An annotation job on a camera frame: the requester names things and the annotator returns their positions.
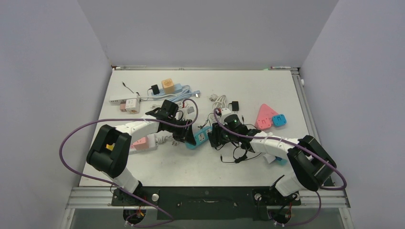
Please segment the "teal power strip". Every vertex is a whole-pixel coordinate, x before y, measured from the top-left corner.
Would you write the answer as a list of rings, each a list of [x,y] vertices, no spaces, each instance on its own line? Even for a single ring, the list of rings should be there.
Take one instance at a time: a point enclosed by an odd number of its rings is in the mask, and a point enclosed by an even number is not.
[[[211,126],[206,126],[206,127],[203,127],[202,129],[200,129],[199,131],[197,131],[194,134],[194,139],[196,141],[196,145],[186,143],[185,144],[186,148],[194,150],[194,149],[198,148],[199,146],[201,146],[206,141],[208,141],[209,140],[208,133],[211,132],[211,130],[212,130]]]

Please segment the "large black power adapter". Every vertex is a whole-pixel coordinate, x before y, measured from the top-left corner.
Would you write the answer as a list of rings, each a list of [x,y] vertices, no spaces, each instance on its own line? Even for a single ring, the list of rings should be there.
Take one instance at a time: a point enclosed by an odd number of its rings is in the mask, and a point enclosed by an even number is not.
[[[212,130],[208,133],[208,138],[211,147],[217,148],[226,144],[226,141],[223,138],[223,129],[218,123],[212,124]]]

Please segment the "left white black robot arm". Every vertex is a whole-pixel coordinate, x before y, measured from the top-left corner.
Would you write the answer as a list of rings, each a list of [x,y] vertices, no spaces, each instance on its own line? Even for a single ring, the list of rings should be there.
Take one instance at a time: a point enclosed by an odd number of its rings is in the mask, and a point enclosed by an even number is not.
[[[164,100],[161,107],[145,113],[140,119],[117,125],[103,125],[90,147],[86,162],[125,190],[124,200],[137,205],[142,200],[142,183],[127,169],[131,145],[160,131],[172,134],[174,140],[195,145],[191,119],[177,119],[179,106]]]

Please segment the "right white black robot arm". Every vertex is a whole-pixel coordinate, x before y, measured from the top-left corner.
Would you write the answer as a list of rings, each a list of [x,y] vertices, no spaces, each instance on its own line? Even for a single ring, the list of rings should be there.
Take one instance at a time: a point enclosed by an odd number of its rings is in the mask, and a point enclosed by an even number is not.
[[[292,172],[280,175],[270,190],[270,198],[276,204],[284,203],[289,195],[300,190],[318,191],[337,168],[314,137],[282,138],[250,129],[235,114],[226,117],[222,124],[213,123],[208,137],[212,147],[234,143],[246,152],[269,157],[271,162],[286,160]]]

